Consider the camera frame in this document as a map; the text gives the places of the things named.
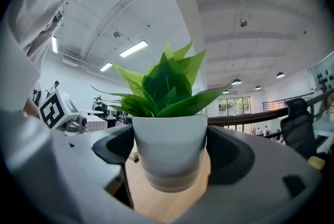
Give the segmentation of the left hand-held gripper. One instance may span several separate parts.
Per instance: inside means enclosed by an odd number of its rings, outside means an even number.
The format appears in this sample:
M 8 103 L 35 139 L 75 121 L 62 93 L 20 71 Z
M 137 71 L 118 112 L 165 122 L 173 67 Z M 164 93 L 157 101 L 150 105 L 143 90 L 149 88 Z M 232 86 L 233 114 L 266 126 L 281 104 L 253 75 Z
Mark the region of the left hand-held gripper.
M 74 136 L 87 131 L 87 117 L 74 106 L 69 95 L 56 90 L 39 106 L 40 119 L 50 128 Z

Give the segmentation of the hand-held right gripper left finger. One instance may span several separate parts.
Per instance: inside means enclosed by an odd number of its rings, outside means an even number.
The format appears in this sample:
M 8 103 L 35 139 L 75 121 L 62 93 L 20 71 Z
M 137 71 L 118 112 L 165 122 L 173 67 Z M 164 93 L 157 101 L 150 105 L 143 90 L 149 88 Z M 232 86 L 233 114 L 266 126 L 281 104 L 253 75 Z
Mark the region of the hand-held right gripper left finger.
M 40 120 L 1 110 L 1 154 L 29 202 L 51 223 L 151 223 L 91 180 L 69 143 Z

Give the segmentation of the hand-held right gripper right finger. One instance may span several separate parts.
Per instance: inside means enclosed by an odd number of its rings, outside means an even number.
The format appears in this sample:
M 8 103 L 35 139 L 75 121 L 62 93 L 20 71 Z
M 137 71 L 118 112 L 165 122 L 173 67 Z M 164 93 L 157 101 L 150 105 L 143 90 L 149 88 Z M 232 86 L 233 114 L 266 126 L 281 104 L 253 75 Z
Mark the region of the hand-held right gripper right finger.
M 221 127 L 206 135 L 206 192 L 176 223 L 285 223 L 321 183 L 320 172 L 288 146 Z

